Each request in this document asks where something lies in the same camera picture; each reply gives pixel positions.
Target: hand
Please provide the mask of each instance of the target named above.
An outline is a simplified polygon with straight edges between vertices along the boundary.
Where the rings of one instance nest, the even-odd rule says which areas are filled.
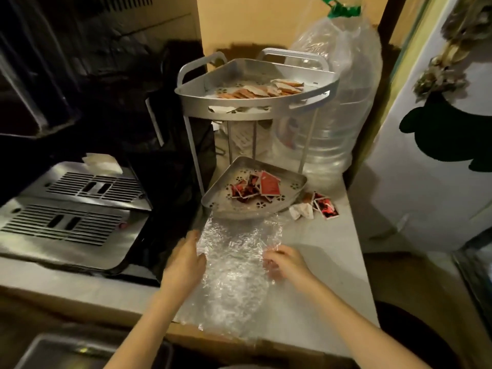
[[[298,290],[302,290],[306,282],[316,279],[295,248],[281,244],[276,249],[265,251],[263,260],[273,279],[288,279]]]
[[[187,233],[186,238],[179,240],[162,275],[161,289],[172,288],[183,301],[200,283],[207,265],[205,254],[196,254],[199,236],[198,230],[192,230]]]

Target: yellow trim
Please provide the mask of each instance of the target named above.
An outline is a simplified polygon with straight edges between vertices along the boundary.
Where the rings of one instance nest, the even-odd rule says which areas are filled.
[[[379,105],[379,109],[376,115],[372,119],[368,119],[370,126],[366,129],[363,140],[358,148],[359,152],[354,155],[352,166],[347,171],[345,176],[347,184],[350,184],[353,177],[359,170],[363,161],[369,155],[374,139],[376,138],[381,126],[383,125],[388,112],[391,109],[395,99],[399,92],[402,90],[403,85],[406,83],[410,71],[412,70],[414,63],[420,55],[424,44],[427,42],[430,33],[435,29],[436,22],[442,13],[443,5],[446,5],[448,0],[430,0],[419,25],[414,33],[414,36],[410,40],[406,51],[404,52],[402,61],[399,65],[393,80],[390,83],[389,89],[386,91],[383,100]]]

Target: upper shelf tray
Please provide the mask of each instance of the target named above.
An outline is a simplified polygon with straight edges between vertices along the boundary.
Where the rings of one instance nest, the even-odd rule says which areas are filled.
[[[262,61],[265,55],[316,60],[323,70]],[[186,73],[218,58],[226,62],[225,65],[180,85]],[[281,97],[217,98],[218,91],[234,92],[244,85],[266,85],[274,79],[304,83],[304,91]],[[328,63],[320,55],[268,48],[260,53],[257,60],[238,58],[227,62],[224,54],[217,52],[190,62],[181,68],[175,92],[181,98],[183,115],[187,117],[210,120],[264,120],[314,110],[335,97],[338,83],[337,74],[329,71]],[[236,110],[227,113],[214,112],[210,106],[234,107]]]

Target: person's left hand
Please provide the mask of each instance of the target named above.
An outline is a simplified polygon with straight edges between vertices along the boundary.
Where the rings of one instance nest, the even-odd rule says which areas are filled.
[[[197,255],[196,241],[200,236],[198,230],[189,231],[186,238],[181,238],[167,260],[162,275],[161,289],[172,288],[184,299],[198,285],[205,273],[207,258],[205,254]]]

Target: bubble wrap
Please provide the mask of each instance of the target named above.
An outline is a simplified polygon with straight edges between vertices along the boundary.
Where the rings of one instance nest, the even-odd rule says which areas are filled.
[[[202,283],[183,304],[175,321],[245,340],[258,338],[255,324],[271,281],[263,251],[280,244],[285,219],[228,220],[211,216],[197,243],[207,256]]]

